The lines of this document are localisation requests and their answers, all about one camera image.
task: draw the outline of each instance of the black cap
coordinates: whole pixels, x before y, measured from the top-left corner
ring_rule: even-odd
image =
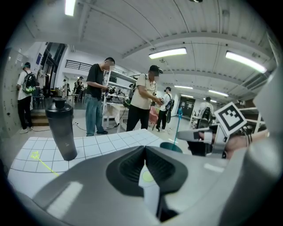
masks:
[[[152,72],[158,72],[158,74],[163,74],[163,71],[157,65],[151,65],[149,70]]]
[[[171,91],[171,87],[166,87],[166,89],[164,90],[164,92],[166,92],[166,90]]]
[[[31,68],[31,64],[30,64],[30,62],[26,62],[26,63],[25,63],[25,65],[23,66],[23,69],[24,69],[25,67],[27,67],[27,68]]]

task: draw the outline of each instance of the jeans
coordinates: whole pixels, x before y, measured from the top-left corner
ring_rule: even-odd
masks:
[[[136,106],[130,105],[127,131],[132,131],[137,125],[138,121],[141,121],[141,129],[147,129],[149,126],[149,111],[145,109],[140,109]]]
[[[18,114],[23,129],[27,128],[27,124],[25,121],[25,112],[26,112],[26,120],[28,122],[28,126],[32,127],[30,104],[31,104],[31,96],[18,101]]]
[[[162,121],[162,129],[165,129],[165,126],[166,126],[166,111],[159,110],[156,129],[160,128],[161,121]]]
[[[85,111],[85,123],[87,128],[87,136],[93,136],[95,132],[95,126],[97,132],[103,132],[102,127],[102,108],[101,100],[92,97],[90,94],[85,95],[86,111]]]

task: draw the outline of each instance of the staircase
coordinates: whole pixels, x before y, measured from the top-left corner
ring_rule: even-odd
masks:
[[[49,126],[45,112],[31,112],[33,126]]]

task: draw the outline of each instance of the white ceiling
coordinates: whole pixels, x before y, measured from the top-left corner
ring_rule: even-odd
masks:
[[[265,76],[225,58],[227,50],[276,67],[264,21],[237,0],[77,0],[73,17],[64,14],[64,1],[41,2],[25,18],[37,41],[75,45],[75,49],[112,56],[117,64],[147,72],[157,64],[163,86],[187,85],[180,93],[219,102],[254,97]],[[148,54],[186,47],[187,55],[151,60]],[[250,79],[255,82],[246,88]],[[208,89],[229,98],[208,94]]]

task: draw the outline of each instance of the black backpack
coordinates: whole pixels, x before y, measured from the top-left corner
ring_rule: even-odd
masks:
[[[26,94],[31,94],[35,91],[35,87],[36,87],[36,76],[31,72],[28,73],[26,72],[26,77],[23,81],[23,92],[25,92]]]
[[[204,112],[203,112],[203,119],[207,119],[208,121],[210,121],[210,117],[211,117],[211,113],[210,113],[210,108],[207,107],[205,108]]]
[[[170,101],[168,102],[168,104],[165,106],[166,111],[171,112],[173,110],[174,107],[174,103],[175,101],[171,98],[171,96],[168,94],[168,96],[170,97]]]

